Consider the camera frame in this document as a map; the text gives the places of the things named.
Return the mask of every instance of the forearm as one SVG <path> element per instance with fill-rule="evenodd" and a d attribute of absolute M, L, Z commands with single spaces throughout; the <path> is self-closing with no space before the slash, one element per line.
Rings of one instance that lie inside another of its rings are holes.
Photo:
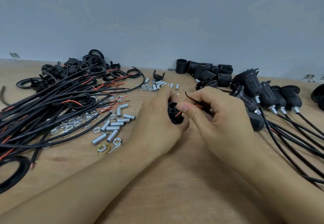
<path fill-rule="evenodd" d="M 245 160 L 234 167 L 288 223 L 324 223 L 324 193 L 283 160 L 260 147 L 246 152 Z"/>
<path fill-rule="evenodd" d="M 0 223 L 94 223 L 119 192 L 156 156 L 125 144 L 91 166 L 0 217 Z"/>

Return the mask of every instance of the right hand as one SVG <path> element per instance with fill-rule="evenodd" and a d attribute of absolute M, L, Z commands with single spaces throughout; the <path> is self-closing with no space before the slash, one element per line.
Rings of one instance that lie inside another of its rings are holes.
<path fill-rule="evenodd" d="M 239 157 L 243 159 L 246 149 L 253 150 L 256 140 L 242 100 L 209 86 L 188 96 L 210 104 L 215 113 L 212 117 L 188 98 L 177 105 L 196 124 L 202 139 L 218 158 L 234 166 Z"/>

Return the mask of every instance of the fingernail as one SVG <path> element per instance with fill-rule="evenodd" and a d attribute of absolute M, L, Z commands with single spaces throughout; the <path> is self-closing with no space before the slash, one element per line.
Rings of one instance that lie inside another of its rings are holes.
<path fill-rule="evenodd" d="M 184 105 L 176 105 L 176 108 L 178 109 L 178 110 L 180 110 L 181 112 L 186 112 L 187 111 L 187 107 L 186 106 L 184 106 Z"/>

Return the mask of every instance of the black wire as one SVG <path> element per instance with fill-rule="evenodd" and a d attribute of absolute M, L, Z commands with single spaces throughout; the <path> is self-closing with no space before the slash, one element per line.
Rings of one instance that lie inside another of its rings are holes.
<path fill-rule="evenodd" d="M 19 162 L 19 167 L 12 176 L 0 183 L 0 194 L 16 185 L 26 175 L 29 168 L 29 160 L 25 156 L 11 156 L 6 158 L 0 162 L 0 167 L 9 162 Z"/>
<path fill-rule="evenodd" d="M 265 122 L 265 126 L 273 140 L 273 142 L 276 144 L 276 146 L 279 148 L 279 150 L 281 151 L 281 153 L 288 159 L 288 161 L 302 174 L 302 175 L 306 175 L 308 176 L 303 170 L 301 167 L 298 166 L 298 164 L 286 153 L 286 151 L 282 148 L 282 146 L 279 144 L 279 142 L 277 141 L 277 139 L 275 138 L 275 136 L 273 135 L 273 132 L 271 131 L 270 129 L 270 126 L 268 124 L 268 120 L 266 119 L 265 115 L 264 115 L 264 112 L 263 112 L 263 109 L 261 107 L 260 104 L 259 105 L 259 109 L 260 109 L 260 112 L 261 112 L 261 116 L 262 118 L 264 119 L 264 122 Z M 317 184 L 315 184 L 314 182 L 312 182 L 312 184 L 316 185 L 317 188 L 321 189 Z"/>
<path fill-rule="evenodd" d="M 5 100 L 5 90 L 6 90 L 6 86 L 3 85 L 2 88 L 1 88 L 1 91 L 0 91 L 0 101 L 9 106 L 10 104 Z"/>
<path fill-rule="evenodd" d="M 284 116 L 282 116 L 282 115 L 280 115 L 280 114 L 278 114 L 278 116 L 281 117 L 282 119 L 284 119 L 284 120 L 290 122 L 291 124 L 297 125 L 298 127 L 302 128 L 302 129 L 305 130 L 306 132 L 309 132 L 310 134 L 312 134 L 312 135 L 318 137 L 319 139 L 324 140 L 324 137 L 322 137 L 322 136 L 318 135 L 317 133 L 315 133 L 315 132 L 309 130 L 308 128 L 305 128 L 304 126 L 302 126 L 302 125 L 300 125 L 300 124 L 294 122 L 293 120 L 291 120 L 291 119 L 289 119 L 289 118 L 286 118 L 286 117 L 284 117 Z"/>
<path fill-rule="evenodd" d="M 302 115 L 302 113 L 297 112 L 297 115 L 299 115 L 308 125 L 310 125 L 312 128 L 314 128 L 317 132 L 319 132 L 321 135 L 324 136 L 324 132 L 322 132 L 320 129 L 318 129 L 313 123 L 311 123 L 309 120 L 306 119 L 305 116 Z"/>

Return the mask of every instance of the hex nut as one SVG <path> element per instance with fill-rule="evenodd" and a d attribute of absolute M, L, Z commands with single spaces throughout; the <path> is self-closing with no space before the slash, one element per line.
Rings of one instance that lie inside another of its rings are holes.
<path fill-rule="evenodd" d="M 63 122 L 59 125 L 59 128 L 65 128 L 67 126 L 67 122 Z"/>
<path fill-rule="evenodd" d="M 58 128 L 53 128 L 51 131 L 50 131 L 50 134 L 51 135 L 56 135 L 59 133 L 59 129 Z"/>
<path fill-rule="evenodd" d="M 70 131 L 72 128 L 73 128 L 73 125 L 70 124 L 70 125 L 67 125 L 64 129 L 67 131 Z"/>
<path fill-rule="evenodd" d="M 101 129 L 101 127 L 95 127 L 95 128 L 93 129 L 93 132 L 94 132 L 94 133 L 100 133 L 100 129 Z"/>

